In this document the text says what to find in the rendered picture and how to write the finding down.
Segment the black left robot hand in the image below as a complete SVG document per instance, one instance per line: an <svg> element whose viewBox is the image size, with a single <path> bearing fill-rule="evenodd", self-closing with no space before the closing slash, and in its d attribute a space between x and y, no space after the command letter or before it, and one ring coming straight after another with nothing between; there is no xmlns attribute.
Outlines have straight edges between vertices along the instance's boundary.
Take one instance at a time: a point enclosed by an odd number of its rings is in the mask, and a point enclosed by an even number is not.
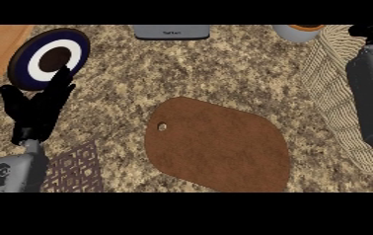
<svg viewBox="0 0 373 235"><path fill-rule="evenodd" d="M70 69L64 66L48 88L28 98L14 85L0 87L5 112L15 121L12 143L21 145L34 139L45 142L55 130L61 111L76 85Z"/></svg>

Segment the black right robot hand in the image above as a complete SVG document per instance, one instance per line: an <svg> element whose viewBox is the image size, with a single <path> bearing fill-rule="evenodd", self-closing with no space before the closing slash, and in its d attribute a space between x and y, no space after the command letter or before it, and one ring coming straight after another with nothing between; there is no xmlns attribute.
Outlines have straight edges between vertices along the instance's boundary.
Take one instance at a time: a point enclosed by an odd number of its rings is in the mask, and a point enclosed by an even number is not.
<svg viewBox="0 0 373 235"><path fill-rule="evenodd" d="M373 25L353 25L348 33L353 37L366 38L366 43L373 44Z"/></svg>

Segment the orange wooden board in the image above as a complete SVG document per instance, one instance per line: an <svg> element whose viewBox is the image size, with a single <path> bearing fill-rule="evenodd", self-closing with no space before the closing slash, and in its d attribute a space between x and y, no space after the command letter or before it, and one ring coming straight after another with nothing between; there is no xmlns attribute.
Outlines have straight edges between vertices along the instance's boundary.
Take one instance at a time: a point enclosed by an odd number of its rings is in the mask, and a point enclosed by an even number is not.
<svg viewBox="0 0 373 235"><path fill-rule="evenodd" d="M33 25L0 25L0 76L5 74L9 60L31 35Z"/></svg>

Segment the cream wicker basket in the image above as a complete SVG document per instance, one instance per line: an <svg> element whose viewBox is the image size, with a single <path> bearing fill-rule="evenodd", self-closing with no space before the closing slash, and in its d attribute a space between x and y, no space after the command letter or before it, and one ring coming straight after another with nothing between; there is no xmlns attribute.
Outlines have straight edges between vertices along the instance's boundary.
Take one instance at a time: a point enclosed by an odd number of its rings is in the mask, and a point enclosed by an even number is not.
<svg viewBox="0 0 373 235"><path fill-rule="evenodd" d="M345 65L365 45L350 25L328 25L315 39L303 68L303 83L344 153L357 168L373 175L373 148L363 141Z"/></svg>

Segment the brown wooden cutting board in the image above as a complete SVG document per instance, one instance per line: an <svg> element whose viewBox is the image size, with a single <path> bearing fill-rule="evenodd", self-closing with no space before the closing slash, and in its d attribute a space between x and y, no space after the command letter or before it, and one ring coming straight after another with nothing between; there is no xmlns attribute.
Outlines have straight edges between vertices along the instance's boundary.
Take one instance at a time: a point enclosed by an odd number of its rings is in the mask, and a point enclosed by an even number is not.
<svg viewBox="0 0 373 235"><path fill-rule="evenodd" d="M281 192L286 187L288 143L254 114L171 98L152 113L145 146L161 172L220 192Z"/></svg>

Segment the blue and white round plate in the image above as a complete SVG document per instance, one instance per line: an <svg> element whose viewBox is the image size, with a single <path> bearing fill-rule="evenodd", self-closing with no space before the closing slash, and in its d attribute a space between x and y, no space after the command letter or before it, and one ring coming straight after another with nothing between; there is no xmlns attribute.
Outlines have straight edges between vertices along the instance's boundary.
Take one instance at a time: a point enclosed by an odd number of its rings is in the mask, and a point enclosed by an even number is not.
<svg viewBox="0 0 373 235"><path fill-rule="evenodd" d="M90 54L90 40L77 29L54 29L18 48L8 65L11 83L23 90L45 90L61 68L74 75Z"/></svg>

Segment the grey bowl with orange rim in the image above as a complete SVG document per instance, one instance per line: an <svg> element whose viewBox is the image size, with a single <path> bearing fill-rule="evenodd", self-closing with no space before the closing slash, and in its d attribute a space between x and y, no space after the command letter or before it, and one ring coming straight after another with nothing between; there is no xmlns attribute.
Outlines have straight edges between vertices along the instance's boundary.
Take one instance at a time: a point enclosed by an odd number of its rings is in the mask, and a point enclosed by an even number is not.
<svg viewBox="0 0 373 235"><path fill-rule="evenodd" d="M323 25L275 25L278 35L294 42L313 40L323 28Z"/></svg>

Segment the dark patterned placemat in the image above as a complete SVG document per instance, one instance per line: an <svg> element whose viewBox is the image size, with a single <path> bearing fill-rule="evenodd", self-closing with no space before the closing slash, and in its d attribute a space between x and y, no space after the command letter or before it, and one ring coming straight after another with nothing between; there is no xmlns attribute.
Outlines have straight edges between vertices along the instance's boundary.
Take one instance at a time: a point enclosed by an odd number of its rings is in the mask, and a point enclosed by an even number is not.
<svg viewBox="0 0 373 235"><path fill-rule="evenodd" d="M101 166L95 140L51 160L45 193L102 193Z"/></svg>

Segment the grey flat appliance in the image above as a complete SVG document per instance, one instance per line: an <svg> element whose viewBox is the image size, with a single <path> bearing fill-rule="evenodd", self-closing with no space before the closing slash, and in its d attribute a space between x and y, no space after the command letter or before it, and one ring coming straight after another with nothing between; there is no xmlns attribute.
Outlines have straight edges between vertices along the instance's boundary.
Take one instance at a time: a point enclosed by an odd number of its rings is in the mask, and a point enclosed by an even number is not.
<svg viewBox="0 0 373 235"><path fill-rule="evenodd" d="M210 38L210 25L135 25L135 36L143 40L195 40Z"/></svg>

